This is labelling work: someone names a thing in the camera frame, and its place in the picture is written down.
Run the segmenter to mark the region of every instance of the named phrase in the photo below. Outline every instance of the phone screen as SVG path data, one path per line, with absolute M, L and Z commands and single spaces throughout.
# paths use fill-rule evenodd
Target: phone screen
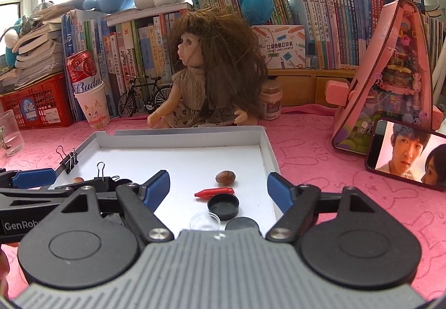
M 378 120 L 366 165 L 412 183 L 446 189 L 446 137 L 404 123 Z

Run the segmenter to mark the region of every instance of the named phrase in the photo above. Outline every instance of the small glass bottle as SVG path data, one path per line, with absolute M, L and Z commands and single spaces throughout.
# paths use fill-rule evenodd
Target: small glass bottle
M 305 55 L 305 67 L 310 70 L 316 70 L 318 61 L 317 56 L 315 55 L 315 45 L 313 42 L 308 44 L 308 51 Z

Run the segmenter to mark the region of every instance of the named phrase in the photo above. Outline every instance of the red budweiser can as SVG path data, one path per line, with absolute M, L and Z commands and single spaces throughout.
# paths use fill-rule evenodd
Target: red budweiser can
M 84 93 L 101 83 L 93 56 L 89 51 L 81 51 L 66 59 L 66 67 L 70 74 L 74 93 Z

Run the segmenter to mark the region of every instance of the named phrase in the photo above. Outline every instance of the hand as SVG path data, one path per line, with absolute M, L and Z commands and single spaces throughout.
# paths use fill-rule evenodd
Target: hand
M 18 247 L 19 243 L 6 244 L 11 247 Z M 8 257 L 3 250 L 0 250 L 0 296 L 8 298 L 8 282 L 6 281 L 6 275 L 9 274 L 10 267 Z
M 160 118 L 155 114 L 150 114 L 147 117 L 147 125 L 149 126 L 149 129 L 153 129 L 153 127 L 157 124 L 157 122 L 160 120 Z
M 234 123 L 237 125 L 242 125 L 244 122 L 246 122 L 246 120 L 248 120 L 248 113 L 246 113 L 246 111 L 236 110 L 234 114 L 237 115 L 234 120 Z

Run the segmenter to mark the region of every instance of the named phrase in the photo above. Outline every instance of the floral skirt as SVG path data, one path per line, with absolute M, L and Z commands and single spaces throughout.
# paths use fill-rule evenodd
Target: floral skirt
M 206 120 L 198 117 L 198 113 L 198 110 L 186 107 L 181 100 L 177 108 L 163 119 L 172 128 L 207 128 L 234 125 L 234 119 L 236 118 L 233 108 L 216 109 Z

